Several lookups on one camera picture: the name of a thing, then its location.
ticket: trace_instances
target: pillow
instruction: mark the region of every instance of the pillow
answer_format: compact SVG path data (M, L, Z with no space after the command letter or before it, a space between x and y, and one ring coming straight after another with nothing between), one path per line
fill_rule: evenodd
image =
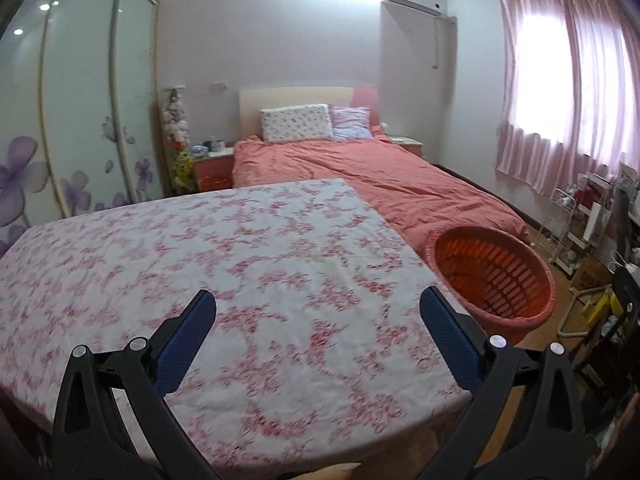
M262 139L266 144L331 139L333 135L327 105L262 110Z
M334 125L334 139L372 139L369 129L371 110L368 106L347 108L330 105L331 122Z

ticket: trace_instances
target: plastic basket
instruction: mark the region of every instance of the plastic basket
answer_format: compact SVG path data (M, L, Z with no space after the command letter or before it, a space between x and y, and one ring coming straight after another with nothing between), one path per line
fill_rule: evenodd
M549 319L556 284L542 259L496 229L456 226L433 232L427 263L488 335L520 342Z

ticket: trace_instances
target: wardrobe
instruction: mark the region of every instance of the wardrobe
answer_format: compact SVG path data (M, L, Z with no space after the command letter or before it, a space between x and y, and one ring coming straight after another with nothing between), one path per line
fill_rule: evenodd
M164 196L155 0L24 0L0 39L0 256L30 226Z

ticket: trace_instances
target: wall switch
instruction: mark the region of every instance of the wall switch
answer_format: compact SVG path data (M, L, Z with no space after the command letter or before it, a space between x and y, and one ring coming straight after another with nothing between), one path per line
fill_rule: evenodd
M226 81L214 81L209 84L210 92L219 92L221 90L227 90L229 88L229 84Z

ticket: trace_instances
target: pink duvet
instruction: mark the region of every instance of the pink duvet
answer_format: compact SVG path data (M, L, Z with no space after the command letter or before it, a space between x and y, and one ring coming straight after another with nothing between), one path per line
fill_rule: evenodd
M526 224L508 206L377 134L375 139L236 144L234 186L343 178L424 256L429 234L468 222L528 242Z

